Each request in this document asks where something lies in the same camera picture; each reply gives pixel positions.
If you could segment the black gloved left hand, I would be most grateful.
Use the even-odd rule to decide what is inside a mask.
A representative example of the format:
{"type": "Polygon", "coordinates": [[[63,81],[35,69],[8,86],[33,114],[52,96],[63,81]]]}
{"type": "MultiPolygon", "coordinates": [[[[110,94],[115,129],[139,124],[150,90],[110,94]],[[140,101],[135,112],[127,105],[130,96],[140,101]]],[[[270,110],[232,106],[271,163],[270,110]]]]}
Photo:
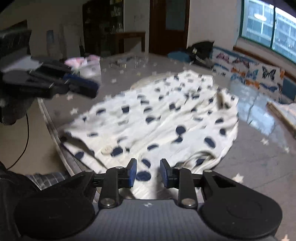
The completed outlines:
{"type": "Polygon", "coordinates": [[[2,98],[1,97],[1,123],[11,126],[23,118],[31,107],[35,98],[2,98]]]}

